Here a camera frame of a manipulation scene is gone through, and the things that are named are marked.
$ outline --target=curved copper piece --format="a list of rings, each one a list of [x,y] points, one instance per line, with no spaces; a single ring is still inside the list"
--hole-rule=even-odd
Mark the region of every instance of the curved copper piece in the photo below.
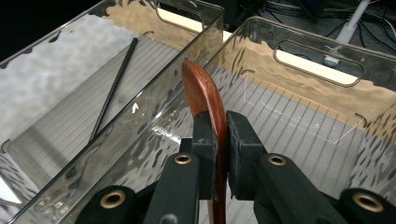
[[[199,64],[185,61],[181,70],[192,116],[209,111],[212,129],[218,139],[216,183],[217,198],[208,204],[210,223],[226,222],[225,202],[228,173],[228,124],[223,103],[212,77]]]

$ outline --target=clear plastic bin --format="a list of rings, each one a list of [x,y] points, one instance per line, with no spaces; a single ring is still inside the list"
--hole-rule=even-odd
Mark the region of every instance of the clear plastic bin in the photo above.
[[[30,211],[26,204],[88,144],[134,37],[138,44],[102,127],[169,63],[207,62],[222,44],[222,16],[221,7],[201,1],[103,1],[1,62],[0,137],[9,140],[0,176],[21,203],[1,201],[0,222]],[[43,216],[32,222],[63,218]]]
[[[340,67],[313,64],[328,55]],[[156,181],[192,134],[181,63],[168,64],[17,220],[73,223],[100,189]],[[319,190],[338,198],[361,187],[395,204],[395,57],[251,18],[202,63],[225,108],[245,115],[266,149],[293,159]],[[232,223],[257,222],[252,202],[230,200],[227,212]],[[199,219],[208,222],[205,203]]]

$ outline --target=plastic bin handle cutout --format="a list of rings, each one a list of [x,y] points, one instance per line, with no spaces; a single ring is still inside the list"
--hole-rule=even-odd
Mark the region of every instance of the plastic bin handle cutout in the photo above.
[[[289,41],[280,42],[274,56],[288,67],[345,87],[358,83],[364,71],[361,64],[344,59],[339,59],[339,66],[330,68],[321,63],[327,56],[324,52]]]
[[[172,1],[156,1],[156,11],[160,20],[175,25],[177,27],[188,29],[196,34],[201,33],[205,26],[203,16],[198,7],[192,1],[183,1],[183,7],[172,4]]]

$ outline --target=transparent container wall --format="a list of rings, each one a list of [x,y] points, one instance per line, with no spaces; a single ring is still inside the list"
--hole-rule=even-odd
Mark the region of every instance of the transparent container wall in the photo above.
[[[166,11],[165,6],[181,11],[183,17]],[[9,97],[1,104],[10,115],[18,112],[21,117],[11,116],[8,118],[12,119],[10,123],[2,123],[2,129],[11,132],[4,136],[4,139],[10,140],[3,144],[0,153],[0,174],[22,202],[16,210],[21,209],[40,190],[46,191],[51,185],[49,182],[53,178],[60,178],[57,174],[69,162],[73,163],[88,144],[94,123],[134,37],[138,38],[138,44],[102,127],[126,106],[131,106],[132,112],[136,114],[137,111],[146,111],[140,115],[145,118],[139,117],[133,129],[142,128],[147,122],[146,118],[152,119],[162,109],[163,102],[158,99],[170,96],[174,88],[170,86],[180,81],[177,62],[189,58],[204,64],[219,49],[222,43],[222,14],[222,8],[200,1],[106,1],[34,43],[30,47],[31,53],[21,53],[2,62],[0,76],[5,79],[32,78],[31,82],[17,83],[21,89],[31,88],[32,83],[48,82],[44,89],[31,88],[25,91],[13,90],[12,85],[1,86],[2,92],[18,94],[19,97],[18,100]],[[146,98],[148,102],[130,105],[130,101],[141,94],[152,79],[158,79],[160,73],[170,70],[172,75],[162,81],[170,86],[163,84],[161,95],[150,95]],[[27,112],[32,112],[33,116],[24,117],[23,113]],[[127,137],[127,142],[134,141],[132,134],[124,137]],[[111,162],[104,160],[107,165],[111,165]],[[77,172],[75,175],[81,175],[86,169],[82,165],[73,171]],[[78,192],[72,197],[74,200],[80,196],[79,185],[78,190],[73,191]],[[64,203],[64,206],[70,208],[75,202]],[[37,210],[28,203],[18,217],[28,216],[33,221],[35,219],[29,216],[38,213],[43,214],[43,217],[38,216],[37,222],[58,222],[68,212],[68,209],[62,209],[62,213],[52,217],[50,209],[44,209],[43,212],[43,208]],[[7,214],[10,210],[5,209],[4,216],[1,210],[1,218],[7,218],[12,213],[14,216],[14,207],[12,213]]]
[[[285,65],[275,56],[282,40],[315,47],[315,52],[319,50],[348,61],[354,72],[362,69],[364,74],[353,84],[336,84],[313,75],[312,71]],[[17,223],[74,223],[81,209],[100,189],[122,185],[139,191],[156,181],[166,159],[178,151],[180,139],[191,137],[192,117],[180,66],[186,57],[202,55],[199,47],[204,43],[205,35],[202,35],[191,44],[191,49],[198,49],[195,54],[182,51],[166,65],[109,122],[100,136],[84,147],[29,203],[15,219]],[[333,53],[323,46],[340,46],[342,50]],[[364,63],[356,63],[361,58],[365,59]],[[394,69],[394,58],[253,18],[235,31],[212,59],[200,59],[197,61],[217,82],[225,108],[244,114],[265,147],[291,157],[320,190],[338,198],[343,189],[362,186],[394,203],[391,170],[395,167],[392,120],[396,98],[391,87],[381,86],[367,75],[376,68],[384,69],[383,65],[385,69]],[[337,110],[332,93],[342,102],[343,97],[358,97],[356,91],[372,91],[373,95],[382,92],[382,98],[374,109],[374,105],[369,106],[368,114],[343,103],[338,107],[344,110]],[[367,99],[360,98],[361,104],[368,104]],[[257,223],[252,202],[229,200],[227,211],[229,222]],[[208,223],[205,202],[201,202],[199,215],[200,223]]]
[[[323,60],[332,56],[338,66]],[[321,191],[372,190],[396,204],[396,58],[260,18],[206,66],[225,108]]]

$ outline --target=black stick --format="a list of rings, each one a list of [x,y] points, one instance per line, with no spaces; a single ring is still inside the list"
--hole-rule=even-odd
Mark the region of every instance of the black stick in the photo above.
[[[132,55],[134,54],[134,49],[136,48],[137,41],[138,41],[138,39],[135,37],[132,40],[132,43],[129,46],[128,51],[126,52],[126,55],[125,55],[124,60],[122,61],[120,70],[117,73],[116,78],[114,79],[113,85],[111,86],[110,92],[107,95],[105,104],[102,107],[102,111],[100,112],[99,118],[97,119],[95,126],[92,130],[90,142],[99,133],[99,128],[103,122],[103,119],[105,118],[105,114],[108,110],[108,107],[110,106],[111,100],[112,100],[114,94],[116,93],[117,87],[120,85],[120,81],[125,73],[126,68],[128,67],[128,63],[129,63],[129,61],[131,61]]]

